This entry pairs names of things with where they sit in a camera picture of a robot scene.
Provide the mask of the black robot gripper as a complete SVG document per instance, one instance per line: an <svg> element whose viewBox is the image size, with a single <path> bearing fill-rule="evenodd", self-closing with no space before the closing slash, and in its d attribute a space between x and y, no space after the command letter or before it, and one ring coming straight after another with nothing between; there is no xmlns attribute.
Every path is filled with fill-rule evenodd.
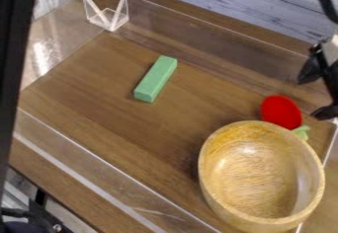
<svg viewBox="0 0 338 233"><path fill-rule="evenodd" d="M338 99L338 43L334 40L324 41L311 48L297 83L306 84L319 78L325 81L332 98ZM338 117L338 104L319 108L310 115L318 120Z"/></svg>

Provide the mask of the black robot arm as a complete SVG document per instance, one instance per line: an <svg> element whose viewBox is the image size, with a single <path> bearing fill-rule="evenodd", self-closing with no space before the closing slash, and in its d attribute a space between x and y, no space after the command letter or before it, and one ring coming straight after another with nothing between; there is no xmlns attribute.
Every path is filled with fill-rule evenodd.
<svg viewBox="0 0 338 233"><path fill-rule="evenodd" d="M174 4L165 4L165 0L146 0L154 6L163 7L171 13L177 13L182 17L189 18L189 20L195 20L205 22L210 27L223 29L226 32L241 36L241 38L247 38L246 41L253 40L259 43L259 45L270 46L275 51L283 51L287 55L301 56L299 53L294 52L279 45L273 44L269 41L263 41L258 36L250 36L249 34L242 34L238 31L233 31L226 26L225 23L214 24L211 19L226 19L225 16L219 18L209 18L209 20L198 18L193 15L194 7L191 10L183 11L178 7L170 6ZM15 127L16 119L16 109L19 103L19 94L22 79L24 74L24 62L27 55L27 44L30 38L31 30L31 16L34 12L35 0L0 0L0 197L3 195L6 175L10 166L10 153L11 153L11 139ZM324 8L325 15L333 22L338 22L337 11L330 0L319 0L321 6ZM306 83L313 83L319 78L322 78L326 86L326 90L333 100L333 104L328 107L322 107L317 112L321 113L322 109L336 108L338 114L338 57L332 61L329 60L330 54L338 54L337 50L330 50L329 42L321 42L310 48L309 58L306 62L303 61L303 67L295 76L294 81L299 85Z"/></svg>

